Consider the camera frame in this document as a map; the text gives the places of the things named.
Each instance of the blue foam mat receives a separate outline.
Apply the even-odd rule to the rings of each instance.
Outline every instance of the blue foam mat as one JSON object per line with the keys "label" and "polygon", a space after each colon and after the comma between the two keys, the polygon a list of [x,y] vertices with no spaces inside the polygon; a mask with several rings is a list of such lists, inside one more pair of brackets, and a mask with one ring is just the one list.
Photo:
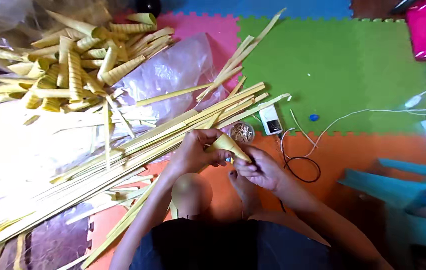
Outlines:
{"label": "blue foam mat", "polygon": [[195,12],[197,15],[216,14],[226,17],[253,16],[272,18],[279,10],[288,8],[282,15],[283,18],[351,18],[353,11],[350,9],[350,0],[164,0],[162,12],[183,12],[188,15]]}

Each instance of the foam puzzle mat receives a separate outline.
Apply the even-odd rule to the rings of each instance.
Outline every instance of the foam puzzle mat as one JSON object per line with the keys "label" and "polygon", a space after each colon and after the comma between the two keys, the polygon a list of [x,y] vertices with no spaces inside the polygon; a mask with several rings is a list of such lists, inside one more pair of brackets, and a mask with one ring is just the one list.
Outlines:
{"label": "foam puzzle mat", "polygon": [[272,18],[276,12],[288,8],[284,16],[291,18],[351,18],[353,11],[350,10],[350,0],[169,0],[162,2],[164,12],[183,12],[189,14],[215,14],[226,17],[227,15],[263,16]]}
{"label": "foam puzzle mat", "polygon": [[[246,87],[264,81],[270,88],[271,98],[282,93],[292,94],[290,102],[282,100],[276,106],[284,129],[295,126],[289,109],[295,111],[306,132],[318,134],[333,120],[354,111],[365,108],[397,110],[409,97],[426,89],[426,63],[414,61],[403,22],[320,19],[350,17],[347,0],[302,0],[296,6],[281,1],[175,0],[162,3],[164,10],[174,12],[162,14],[158,18],[159,27],[175,28],[174,37],[181,40],[196,33],[207,33],[218,70],[233,55],[241,40],[247,35],[256,37],[263,30],[269,20],[261,16],[271,17],[287,6],[282,18],[317,19],[280,20],[243,63],[243,74],[248,76]],[[238,15],[253,17],[237,18]],[[310,122],[310,114],[318,114],[320,120]],[[344,208],[353,205],[357,198],[354,190],[336,184],[344,169],[369,172],[377,158],[426,164],[426,138],[415,134],[391,134],[416,132],[422,119],[399,113],[363,113],[339,121],[331,129],[337,132],[322,138],[311,156],[322,169],[321,178],[316,183],[303,184],[304,187],[329,206]],[[279,138],[262,136],[259,132],[263,127],[257,120],[250,117],[247,122],[257,130],[254,145],[283,164]],[[299,133],[292,135],[295,136],[285,139],[285,151],[290,156],[305,155],[311,144]],[[149,164],[142,175],[158,175],[166,164]],[[241,216],[241,200],[227,176],[232,169],[231,165],[209,167],[202,173],[213,189],[212,215],[222,221]],[[305,179],[314,177],[315,172],[308,163],[292,163],[292,169]],[[397,175],[395,171],[385,176],[417,180],[411,175]],[[260,197],[264,208],[281,210],[279,201],[271,193],[263,190]],[[116,206],[90,218],[90,222],[95,223],[94,231],[89,234],[93,249],[105,240],[125,212],[122,206]],[[118,241],[89,269],[107,269]]]}
{"label": "foam puzzle mat", "polygon": [[[257,36],[268,19],[241,18],[242,40]],[[276,108],[283,129],[295,127],[292,109],[306,131],[319,134],[334,120],[363,109],[401,110],[426,90],[426,62],[411,53],[403,21],[283,19],[243,62],[245,86],[268,83],[270,99],[290,93]],[[320,119],[311,122],[309,116]],[[363,112],[340,120],[330,132],[416,133],[424,116]],[[254,118],[247,120],[263,130]]]}

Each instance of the orange foam mat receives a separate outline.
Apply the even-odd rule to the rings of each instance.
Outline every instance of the orange foam mat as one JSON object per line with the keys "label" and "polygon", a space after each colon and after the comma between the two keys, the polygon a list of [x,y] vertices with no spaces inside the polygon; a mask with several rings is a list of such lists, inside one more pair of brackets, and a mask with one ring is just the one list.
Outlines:
{"label": "orange foam mat", "polygon": [[[280,139],[277,136],[262,136],[256,133],[254,145],[268,152],[282,166],[284,161],[280,151]],[[312,145],[300,133],[297,136],[287,136],[284,140],[287,155],[303,156],[311,150]],[[392,135],[359,135],[325,136],[321,138],[318,149],[310,156],[321,168],[321,178],[315,183],[303,183],[304,187],[334,209],[350,208],[356,202],[358,194],[348,187],[336,184],[345,169],[372,172],[408,180],[420,180],[417,176],[400,173],[396,170],[378,170],[377,159],[420,163],[426,165],[426,138],[421,136],[392,136]],[[141,175],[158,175],[166,166],[166,162],[147,165]],[[316,175],[315,167],[304,160],[291,162],[294,172],[306,180]],[[210,181],[213,199],[210,213],[218,221],[234,221],[241,217],[241,200],[231,186],[228,173],[233,166],[208,167],[202,175]],[[263,207],[280,211],[279,200],[268,191],[260,190]],[[92,249],[97,248],[105,240],[106,234],[126,213],[125,208],[117,206],[90,217],[95,222],[95,230],[90,233]],[[109,266],[114,246],[98,261],[90,266],[91,270],[104,270]]]}

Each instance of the person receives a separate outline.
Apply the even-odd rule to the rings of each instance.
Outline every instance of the person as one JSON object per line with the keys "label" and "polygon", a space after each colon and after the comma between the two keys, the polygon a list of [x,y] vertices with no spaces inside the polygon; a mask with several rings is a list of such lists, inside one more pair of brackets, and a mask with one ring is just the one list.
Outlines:
{"label": "person", "polygon": [[[205,146],[221,135],[217,129],[186,134],[116,248],[110,270],[344,269],[345,258],[355,261],[355,269],[392,269],[358,228],[314,198],[266,152],[239,144],[251,164],[226,150],[205,153]],[[229,157],[242,220],[209,224],[185,216],[163,222],[176,179],[206,165],[225,166]],[[255,185],[272,192],[295,215],[265,211]]]}

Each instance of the hand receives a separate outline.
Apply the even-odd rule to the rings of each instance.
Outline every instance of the hand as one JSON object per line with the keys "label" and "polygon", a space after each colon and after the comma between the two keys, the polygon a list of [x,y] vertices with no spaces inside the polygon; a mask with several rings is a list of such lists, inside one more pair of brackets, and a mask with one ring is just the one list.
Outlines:
{"label": "hand", "polygon": [[205,153],[205,145],[211,145],[223,132],[217,129],[193,130],[188,132],[180,148],[171,157],[170,163],[163,173],[177,177],[188,173],[197,173],[207,165],[226,166],[225,160],[232,154],[226,150]]}
{"label": "hand", "polygon": [[277,191],[281,182],[289,179],[278,163],[265,151],[247,144],[238,144],[238,146],[253,161],[252,164],[248,164],[240,158],[235,158],[233,166],[239,175],[270,191]]}

